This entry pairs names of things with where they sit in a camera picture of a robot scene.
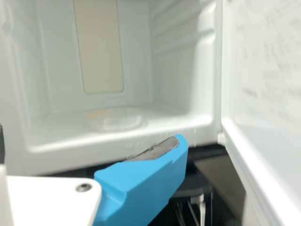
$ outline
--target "open door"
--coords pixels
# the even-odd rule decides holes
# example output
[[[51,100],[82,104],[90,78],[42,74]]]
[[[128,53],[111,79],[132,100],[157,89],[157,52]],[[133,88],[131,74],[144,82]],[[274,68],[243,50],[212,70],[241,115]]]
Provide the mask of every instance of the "open door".
[[[222,128],[261,225],[301,222],[301,3],[224,0]]]

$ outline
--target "white plastic surface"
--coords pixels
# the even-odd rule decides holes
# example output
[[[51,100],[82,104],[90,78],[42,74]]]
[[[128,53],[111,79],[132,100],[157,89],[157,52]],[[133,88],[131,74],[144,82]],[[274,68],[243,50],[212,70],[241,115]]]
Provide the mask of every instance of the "white plastic surface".
[[[214,0],[118,0],[124,89],[93,95],[83,89],[72,0],[0,0],[0,10],[0,122],[10,174],[123,159],[176,133],[191,146],[216,142],[221,14]],[[120,108],[138,114],[120,117]],[[94,111],[113,117],[91,126]]]
[[[91,185],[85,192],[76,191]],[[7,176],[0,165],[0,225],[91,226],[101,200],[101,186],[87,178]]]
[[[298,0],[224,1],[222,126],[260,224],[301,222]]]
[[[0,225],[13,226],[14,222],[8,195],[6,168],[4,165],[0,165],[0,200]]]

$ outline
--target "blue tool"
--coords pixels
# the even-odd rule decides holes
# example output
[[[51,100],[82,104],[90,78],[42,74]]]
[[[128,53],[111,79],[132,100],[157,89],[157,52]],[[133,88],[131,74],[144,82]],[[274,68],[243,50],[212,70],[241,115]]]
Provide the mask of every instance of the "blue tool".
[[[185,139],[176,135],[128,161],[95,172],[103,193],[94,225],[148,225],[183,182],[187,151]]]

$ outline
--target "screw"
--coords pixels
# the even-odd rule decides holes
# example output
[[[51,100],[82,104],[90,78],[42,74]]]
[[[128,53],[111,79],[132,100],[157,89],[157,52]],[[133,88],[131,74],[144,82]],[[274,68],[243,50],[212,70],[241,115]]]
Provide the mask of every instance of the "screw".
[[[87,192],[91,188],[92,188],[92,185],[90,185],[90,184],[81,184],[81,185],[78,185],[75,190],[77,192]]]

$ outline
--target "refrigerator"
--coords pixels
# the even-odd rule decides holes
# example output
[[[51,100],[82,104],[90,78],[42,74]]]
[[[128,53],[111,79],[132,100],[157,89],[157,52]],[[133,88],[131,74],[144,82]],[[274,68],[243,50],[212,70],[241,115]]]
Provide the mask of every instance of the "refrigerator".
[[[301,2],[0,0],[10,175],[222,144],[261,225],[301,222]]]

